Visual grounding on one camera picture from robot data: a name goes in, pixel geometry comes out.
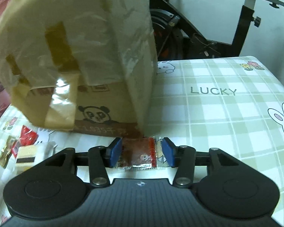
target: metal screw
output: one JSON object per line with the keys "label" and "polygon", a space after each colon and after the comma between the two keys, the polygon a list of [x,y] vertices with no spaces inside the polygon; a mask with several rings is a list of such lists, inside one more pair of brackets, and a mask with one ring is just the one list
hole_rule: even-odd
{"label": "metal screw", "polygon": [[190,183],[190,179],[187,177],[179,177],[176,179],[178,185],[187,185]]}
{"label": "metal screw", "polygon": [[104,177],[96,177],[92,180],[92,183],[95,185],[104,185],[107,180]]}

